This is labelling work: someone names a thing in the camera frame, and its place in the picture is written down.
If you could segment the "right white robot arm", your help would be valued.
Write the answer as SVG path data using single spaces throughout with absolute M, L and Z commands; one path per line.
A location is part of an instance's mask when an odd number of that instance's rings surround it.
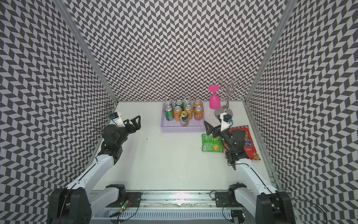
M 257 224 L 296 223 L 288 193 L 269 184 L 247 155 L 244 149 L 245 131 L 229 131 L 229 122 L 222 122 L 214 127 L 204 121 L 204 126 L 207 135 L 218 137 L 227 146 L 227 163 L 238 172 L 239 182 L 230 185 L 228 189 L 231 203 L 242 205 L 255 218 Z

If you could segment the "green gold can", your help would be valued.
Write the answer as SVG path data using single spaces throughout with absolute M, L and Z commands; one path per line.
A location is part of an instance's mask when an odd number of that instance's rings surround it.
M 182 126 L 187 126 L 188 123 L 189 123 L 189 115 L 188 115 L 187 112 L 182 111 L 182 112 L 180 113 L 180 124 L 181 124 Z

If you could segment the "green Sprite can front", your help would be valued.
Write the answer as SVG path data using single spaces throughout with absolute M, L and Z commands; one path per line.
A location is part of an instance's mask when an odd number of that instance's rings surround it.
M 165 110 L 165 119 L 167 121 L 172 121 L 174 120 L 174 113 L 173 113 L 173 109 L 172 107 L 169 105 L 169 106 L 166 106 Z

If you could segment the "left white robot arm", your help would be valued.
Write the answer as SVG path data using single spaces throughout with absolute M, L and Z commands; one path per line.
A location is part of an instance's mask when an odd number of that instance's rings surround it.
M 125 186 L 108 185 L 99 193 L 91 194 L 95 185 L 120 159 L 122 145 L 128 136 L 141 128 L 141 117 L 122 120 L 111 114 L 113 124 L 102 132 L 101 150 L 94 162 L 64 188 L 55 189 L 49 197 L 48 224 L 88 224 L 92 217 L 106 206 L 126 199 Z

